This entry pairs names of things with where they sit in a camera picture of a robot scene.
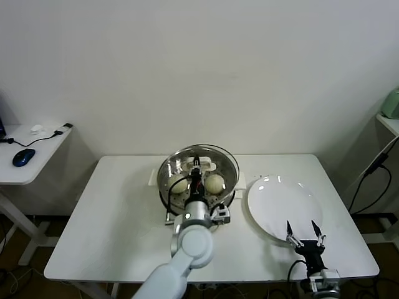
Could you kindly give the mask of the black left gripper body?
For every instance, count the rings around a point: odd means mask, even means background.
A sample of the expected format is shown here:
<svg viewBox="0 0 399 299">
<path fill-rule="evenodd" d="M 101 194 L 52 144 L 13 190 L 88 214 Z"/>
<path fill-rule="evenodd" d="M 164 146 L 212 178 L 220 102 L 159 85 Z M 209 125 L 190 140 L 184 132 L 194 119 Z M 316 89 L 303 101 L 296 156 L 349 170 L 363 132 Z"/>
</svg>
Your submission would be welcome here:
<svg viewBox="0 0 399 299">
<path fill-rule="evenodd" d="M 206 202 L 205 188 L 203 186 L 201 178 L 194 178 L 194 177 L 191 178 L 190 196 L 186 201 L 187 202 L 195 202 L 195 201 Z"/>
</svg>

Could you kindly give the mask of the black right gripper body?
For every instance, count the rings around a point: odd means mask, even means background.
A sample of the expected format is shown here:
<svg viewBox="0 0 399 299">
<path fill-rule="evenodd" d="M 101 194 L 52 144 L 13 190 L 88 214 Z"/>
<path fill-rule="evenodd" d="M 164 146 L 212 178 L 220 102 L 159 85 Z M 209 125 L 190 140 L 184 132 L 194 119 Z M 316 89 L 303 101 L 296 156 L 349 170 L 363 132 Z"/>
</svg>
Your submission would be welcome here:
<svg viewBox="0 0 399 299">
<path fill-rule="evenodd" d="M 297 254 L 305 258 L 307 271 L 321 271 L 326 269 L 322 260 L 322 254 L 325 247 L 317 245 L 316 240 L 302 240 L 302 245 L 295 246 L 294 250 Z"/>
</svg>

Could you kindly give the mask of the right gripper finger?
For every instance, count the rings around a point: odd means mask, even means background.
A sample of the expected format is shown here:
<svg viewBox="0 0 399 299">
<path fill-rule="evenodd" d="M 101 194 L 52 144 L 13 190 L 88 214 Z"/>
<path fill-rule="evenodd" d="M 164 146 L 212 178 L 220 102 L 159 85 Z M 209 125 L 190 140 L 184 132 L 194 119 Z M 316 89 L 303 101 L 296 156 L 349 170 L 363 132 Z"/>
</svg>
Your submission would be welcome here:
<svg viewBox="0 0 399 299">
<path fill-rule="evenodd" d="M 293 246 L 293 248 L 298 248 L 302 246 L 302 242 L 294 235 L 289 221 L 287 221 L 286 241 L 290 243 Z"/>
<path fill-rule="evenodd" d="M 317 246 L 324 246 L 324 239 L 326 235 L 321 232 L 320 227 L 313 220 L 311 220 L 311 224 L 317 237 Z"/>
</svg>

